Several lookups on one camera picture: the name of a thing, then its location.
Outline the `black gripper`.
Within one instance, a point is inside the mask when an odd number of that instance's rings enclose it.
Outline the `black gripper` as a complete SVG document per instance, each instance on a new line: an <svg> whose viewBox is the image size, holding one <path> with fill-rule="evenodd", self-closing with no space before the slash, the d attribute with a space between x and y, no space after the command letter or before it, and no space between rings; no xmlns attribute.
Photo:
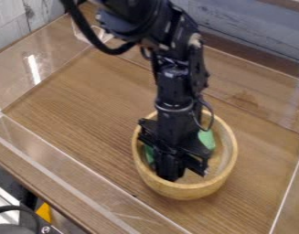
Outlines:
<svg viewBox="0 0 299 234"><path fill-rule="evenodd" d="M199 176L206 176L214 151L207 150L201 143L198 133L211 130L211 107L198 101L189 101L183 105L158 101L155 108L157 117L143 118L138 122L138 139L153 147L157 175L175 182L183 177L187 168Z"/></svg>

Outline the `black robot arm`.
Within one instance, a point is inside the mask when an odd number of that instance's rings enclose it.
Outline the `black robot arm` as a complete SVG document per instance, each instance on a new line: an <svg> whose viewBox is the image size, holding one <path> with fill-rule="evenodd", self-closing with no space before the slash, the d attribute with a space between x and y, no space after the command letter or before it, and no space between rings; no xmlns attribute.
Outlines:
<svg viewBox="0 0 299 234"><path fill-rule="evenodd" d="M60 0L84 37L108 55L139 47L151 63L158 96L158 116L142 119L138 140L151 149L150 164L162 179L177 181L186 170L207 173L213 150L199 134L211 130L202 125L203 99L209 73L198 24L170 0L94 0L99 5L100 27L123 44L110 48L95 35L74 0Z"/></svg>

